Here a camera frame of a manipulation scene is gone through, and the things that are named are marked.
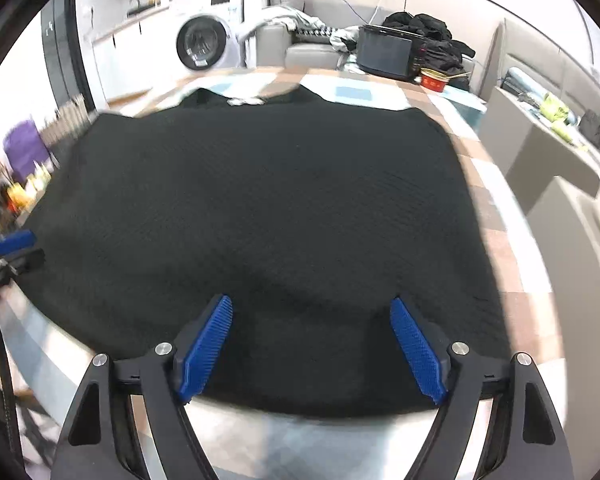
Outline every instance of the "silver bolt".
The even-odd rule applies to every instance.
[[[458,355],[467,355],[469,353],[469,347],[466,343],[463,343],[461,341],[453,343],[451,345],[451,349],[454,352],[454,354]]]
[[[518,362],[521,365],[525,365],[525,366],[529,366],[533,360],[531,359],[531,356],[529,354],[525,354],[524,352],[520,352],[517,356],[516,359],[518,360]]]
[[[107,362],[107,355],[98,354],[96,355],[96,357],[93,358],[91,362],[93,363],[93,366],[102,366],[104,363]]]
[[[172,348],[173,347],[171,346],[171,343],[160,343],[155,347],[155,353],[158,355],[167,355],[169,352],[171,352]]]

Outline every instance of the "washing machine door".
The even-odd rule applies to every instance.
[[[207,70],[221,59],[226,40],[226,29],[220,21],[212,16],[195,16],[178,32],[178,57],[192,70]]]

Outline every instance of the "checkered tablecloth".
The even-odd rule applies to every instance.
[[[554,296],[536,242],[500,170],[454,106],[419,86],[328,70],[225,70],[154,87],[120,113],[142,116],[175,106],[196,88],[228,98],[266,97],[303,85],[323,98],[401,110],[417,107],[449,134],[464,169],[504,306],[514,351],[531,354],[564,418],[564,359]],[[94,352],[44,317],[16,285],[0,300],[5,341],[39,402],[62,423]],[[483,401],[458,478],[472,478],[486,434],[490,401]],[[251,412],[206,400],[186,407],[192,426],[222,479],[404,478],[435,412],[374,421],[301,420]],[[141,398],[134,413],[152,478],[164,478]]]

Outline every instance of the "purple bag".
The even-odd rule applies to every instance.
[[[43,164],[49,158],[36,123],[31,120],[16,124],[4,138],[2,145],[11,164],[13,177],[21,184],[36,171],[34,162]]]

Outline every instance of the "light blue square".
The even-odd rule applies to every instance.
[[[218,83],[217,85],[210,86],[209,90],[215,92],[216,94],[221,94],[222,92],[225,92],[232,84],[233,83]]]
[[[366,88],[353,88],[351,86],[336,86],[336,97],[357,99],[359,101],[373,100],[371,90],[368,90]]]

